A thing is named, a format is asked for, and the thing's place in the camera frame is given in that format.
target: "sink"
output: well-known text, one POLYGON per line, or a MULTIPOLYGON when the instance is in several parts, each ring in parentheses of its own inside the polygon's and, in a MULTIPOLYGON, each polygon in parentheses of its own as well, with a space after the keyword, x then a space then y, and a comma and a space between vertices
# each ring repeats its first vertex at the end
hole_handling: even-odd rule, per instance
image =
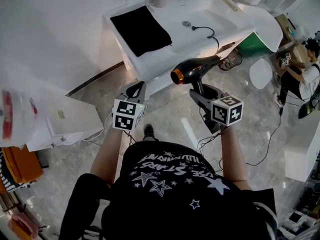
POLYGON ((163 8, 149 5, 148 0, 139 0, 109 11, 104 17, 119 43, 127 69, 133 69, 139 80, 147 82, 147 91, 151 90, 151 93, 171 83, 169 73, 180 62, 189 58, 212 56, 218 50, 217 41, 207 38, 212 35, 212 30, 199 28, 193 31, 191 27, 183 26, 183 21, 190 22, 192 26, 213 29, 214 37, 219 41, 219 48, 222 48, 217 54, 221 58, 225 58, 242 40, 256 30, 248 15, 232 0, 168 0, 163 8), (145 5, 155 20, 168 32, 172 45, 137 57, 110 18, 145 5))

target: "tiled floor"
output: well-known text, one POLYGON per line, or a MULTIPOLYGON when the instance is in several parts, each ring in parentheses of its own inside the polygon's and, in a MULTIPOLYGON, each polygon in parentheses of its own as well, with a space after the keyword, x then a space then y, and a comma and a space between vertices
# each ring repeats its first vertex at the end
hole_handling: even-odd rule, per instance
MULTIPOLYGON (((272 93, 278 88, 272 80, 264 89, 258 90, 251 84, 249 68, 257 58, 244 59, 243 63, 230 71, 212 69, 203 79, 206 84, 234 94, 244 101, 242 121, 235 125, 241 147, 248 163, 258 163, 266 154, 268 132, 279 124, 279 108, 274 103, 272 93)), ((120 67, 80 90, 72 97, 97 107, 104 121, 110 113, 114 98, 120 88, 134 80, 130 71, 120 67)), ((170 85, 154 94, 146 102, 147 108, 142 123, 133 133, 136 140, 142 137, 142 128, 152 123, 156 137, 163 141, 184 144, 196 149, 198 141, 210 135, 200 115, 199 107, 189 96, 190 86, 170 85)), ((288 102, 302 102, 288 98, 288 102)), ((273 188, 278 218, 281 221, 294 206, 303 183, 285 178, 284 147, 290 133, 299 124, 298 107, 287 104, 281 118, 281 126, 274 134, 268 156, 258 166, 249 166, 249 183, 254 190, 273 188)), ((94 141, 101 144, 106 131, 94 141)), ((120 155, 126 150, 129 138, 122 137, 120 155)), ((218 169, 221 158, 221 142, 217 137, 203 149, 205 158, 218 169)), ((53 239, 60 231, 61 222, 69 197, 77 178, 90 170, 98 147, 77 142, 72 146, 59 146, 39 152, 41 160, 50 166, 31 188, 20 189, 18 195, 27 208, 42 224, 49 226, 45 235, 53 239)), ((119 156, 119 168, 122 157, 119 156)))

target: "foot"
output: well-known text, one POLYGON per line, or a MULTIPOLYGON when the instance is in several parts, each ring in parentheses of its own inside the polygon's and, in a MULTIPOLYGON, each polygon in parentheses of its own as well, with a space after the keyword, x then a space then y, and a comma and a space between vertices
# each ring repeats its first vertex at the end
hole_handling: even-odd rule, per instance
POLYGON ((148 123, 145 127, 144 127, 144 137, 143 138, 146 138, 146 137, 152 137, 155 139, 155 131, 154 131, 154 127, 148 123))
POLYGON ((281 87, 281 78, 280 76, 277 74, 277 72, 273 72, 273 78, 276 81, 278 87, 281 87))
POLYGON ((284 104, 281 102, 279 95, 276 94, 275 92, 273 93, 273 98, 275 103, 279 106, 279 108, 282 108, 284 106, 284 104))

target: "white star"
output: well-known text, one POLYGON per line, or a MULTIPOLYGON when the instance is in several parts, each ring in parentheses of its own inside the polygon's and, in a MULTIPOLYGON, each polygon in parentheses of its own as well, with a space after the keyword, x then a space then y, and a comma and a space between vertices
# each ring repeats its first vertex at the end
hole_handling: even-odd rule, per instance
POLYGON ((222 183, 222 180, 220 178, 209 178, 209 177, 204 177, 205 179, 207 179, 211 184, 208 186, 208 188, 215 188, 220 195, 223 196, 224 194, 224 189, 229 190, 230 188, 228 188, 225 184, 222 183))
POLYGON ((165 190, 171 190, 172 188, 168 185, 166 185, 166 180, 156 182, 154 180, 150 180, 153 184, 153 187, 150 189, 150 192, 156 191, 161 197, 164 196, 165 190))
POLYGON ((196 209, 196 208, 200 207, 199 202, 200 202, 200 200, 196 201, 196 200, 192 199, 192 203, 190 203, 190 206, 192 206, 193 209, 196 209))
POLYGON ((173 154, 171 154, 170 152, 166 152, 166 151, 163 151, 165 155, 169 156, 169 157, 172 157, 173 154))
POLYGON ((153 172, 149 172, 149 173, 141 172, 141 176, 134 178, 132 181, 141 180, 142 186, 144 187, 149 179, 157 179, 157 177, 153 176, 152 174, 153 172))
POLYGON ((185 179, 185 183, 189 183, 189 184, 191 184, 191 183, 194 183, 194 182, 192 181, 192 179, 190 179, 190 178, 186 178, 186 179, 185 179))

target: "hair dryer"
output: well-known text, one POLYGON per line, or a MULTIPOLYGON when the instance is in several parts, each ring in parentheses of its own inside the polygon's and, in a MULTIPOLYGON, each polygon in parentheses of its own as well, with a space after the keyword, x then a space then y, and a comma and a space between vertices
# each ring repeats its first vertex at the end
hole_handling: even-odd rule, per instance
POLYGON ((201 78, 220 62, 220 57, 217 55, 186 59, 175 67, 170 76, 176 85, 192 84, 193 89, 203 95, 204 88, 201 78))

